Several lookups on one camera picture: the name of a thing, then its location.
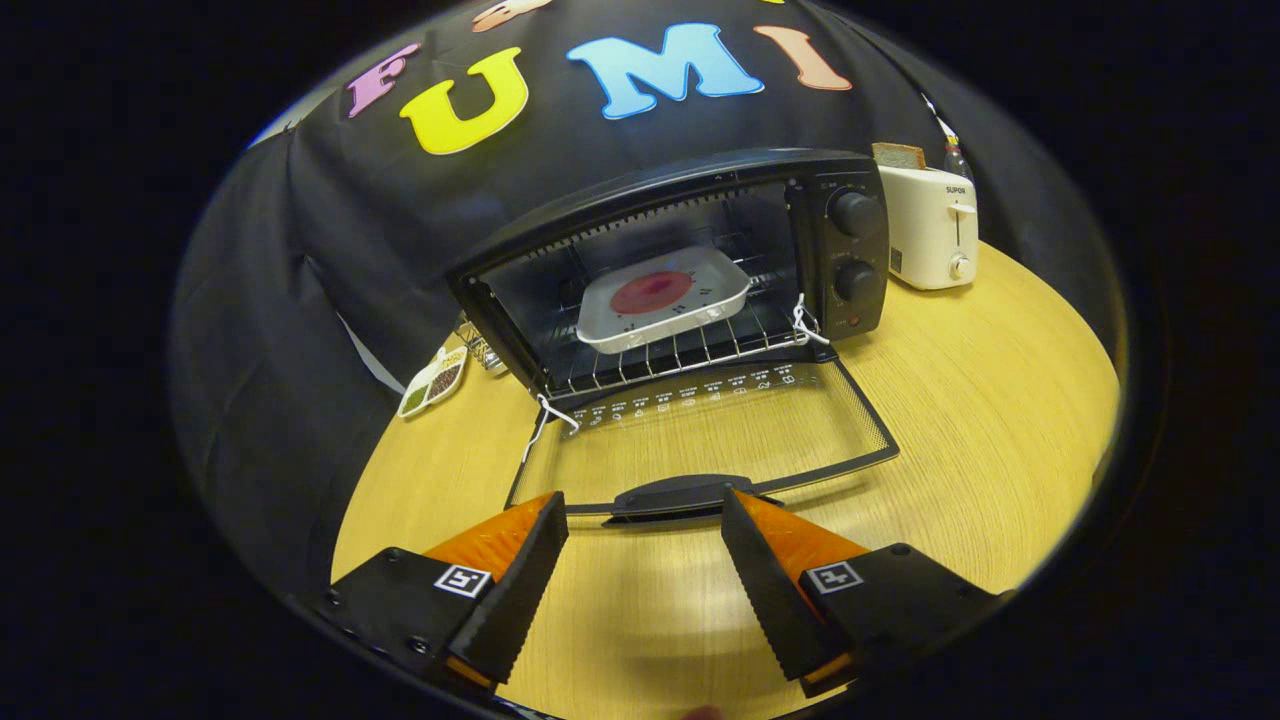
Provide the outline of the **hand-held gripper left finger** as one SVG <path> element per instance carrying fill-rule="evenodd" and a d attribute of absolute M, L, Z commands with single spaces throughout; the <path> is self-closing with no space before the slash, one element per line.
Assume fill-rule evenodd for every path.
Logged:
<path fill-rule="evenodd" d="M 507 509 L 421 553 L 387 547 L 317 597 L 317 618 L 399 670 L 492 696 L 515 662 L 564 542 L 564 496 Z"/>

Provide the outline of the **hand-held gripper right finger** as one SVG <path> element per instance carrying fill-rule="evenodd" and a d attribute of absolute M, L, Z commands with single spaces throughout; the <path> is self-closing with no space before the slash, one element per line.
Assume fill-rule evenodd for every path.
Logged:
<path fill-rule="evenodd" d="M 726 488 L 721 536 L 786 679 L 808 697 L 900 673 L 1010 601 L 920 550 L 869 550 Z"/>

